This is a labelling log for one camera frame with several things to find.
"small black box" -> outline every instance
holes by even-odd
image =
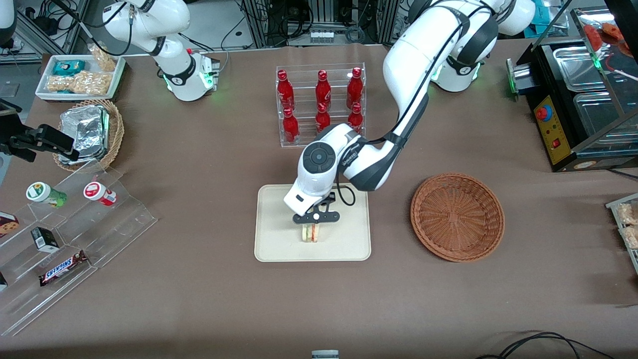
[[[35,227],[31,230],[31,236],[36,243],[36,247],[41,252],[53,253],[60,249],[60,246],[56,242],[56,237],[54,237],[53,232],[48,229]]]

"red and white yogurt bottle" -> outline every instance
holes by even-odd
[[[115,192],[100,182],[91,182],[84,187],[84,197],[91,201],[99,201],[105,206],[112,206],[117,201]]]

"red switch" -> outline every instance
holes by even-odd
[[[547,117],[547,109],[545,107],[541,107],[536,111],[536,118],[539,120],[543,120]]]

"clear acrylic bottle rack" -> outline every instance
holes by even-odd
[[[348,96],[348,83],[352,77],[352,69],[360,67],[362,70],[361,81],[363,81],[363,94],[361,95],[361,114],[363,123],[361,124],[361,135],[366,135],[366,64],[365,63],[343,63],[329,65],[299,65],[299,66],[277,66],[274,73],[275,78],[275,101],[277,102],[277,114],[279,121],[279,141],[281,147],[305,146],[317,136],[315,115],[317,113],[317,102],[315,98],[315,86],[317,85],[317,73],[325,70],[328,73],[328,82],[331,86],[330,101],[330,124],[347,123],[350,109],[346,106]],[[283,130],[283,108],[277,95],[277,72],[286,70],[288,80],[292,84],[295,94],[294,116],[299,122],[299,142],[292,144],[286,141]]]
[[[97,161],[88,162],[54,186],[68,196],[63,206],[32,202],[12,213],[20,227],[0,239],[0,272],[8,284],[0,291],[2,335],[17,334],[157,222],[122,186],[121,176]],[[84,197],[84,187],[92,181],[117,194],[112,206]],[[51,254],[38,251],[31,236],[35,227],[52,231],[60,249]],[[39,276],[80,250],[88,261],[40,286]]]

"yellow control panel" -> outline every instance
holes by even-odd
[[[543,136],[543,142],[545,142],[549,158],[552,164],[555,165],[569,156],[572,149],[569,147],[567,137],[565,137],[563,127],[558,121],[554,104],[549,96],[536,106],[534,116],[538,122],[540,134]]]

